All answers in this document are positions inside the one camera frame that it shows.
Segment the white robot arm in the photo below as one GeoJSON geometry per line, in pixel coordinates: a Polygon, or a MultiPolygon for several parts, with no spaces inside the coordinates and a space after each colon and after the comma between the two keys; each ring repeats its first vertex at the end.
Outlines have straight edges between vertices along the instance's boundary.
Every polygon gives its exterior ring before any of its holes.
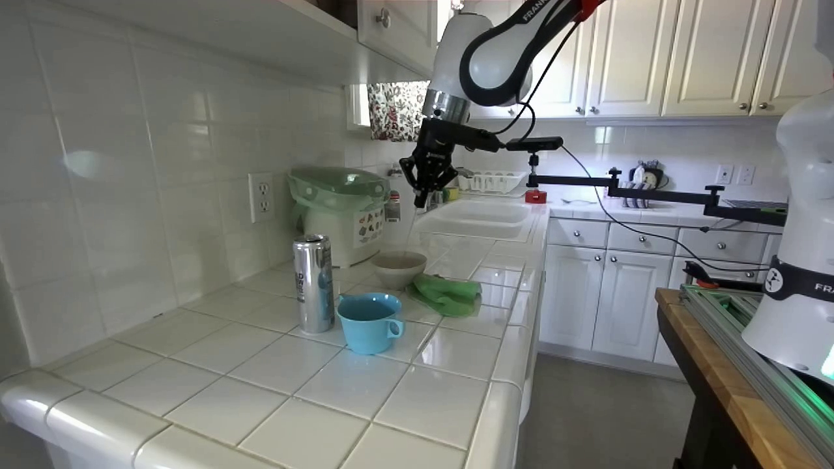
{"type": "MultiPolygon", "coordinates": [[[[499,108],[529,90],[529,66],[566,26],[586,22],[603,0],[525,0],[503,23],[457,14],[439,45],[418,146],[400,161],[415,203],[444,190],[457,146],[499,152],[557,148],[560,139],[517,139],[467,128],[467,108],[499,108]]],[[[777,126],[787,159],[791,203],[783,245],[763,279],[763,301],[744,342],[772,363],[834,384],[834,87],[792,105],[777,126]]]]}

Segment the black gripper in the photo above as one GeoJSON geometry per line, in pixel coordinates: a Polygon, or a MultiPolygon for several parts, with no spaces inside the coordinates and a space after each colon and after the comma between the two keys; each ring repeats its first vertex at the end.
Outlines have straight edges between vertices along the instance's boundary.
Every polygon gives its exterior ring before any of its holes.
{"type": "Polygon", "coordinates": [[[415,152],[400,159],[400,169],[415,190],[418,210],[428,210],[431,198],[457,177],[457,169],[450,168],[457,146],[499,152],[500,142],[488,131],[467,128],[461,122],[426,121],[415,152]]]}

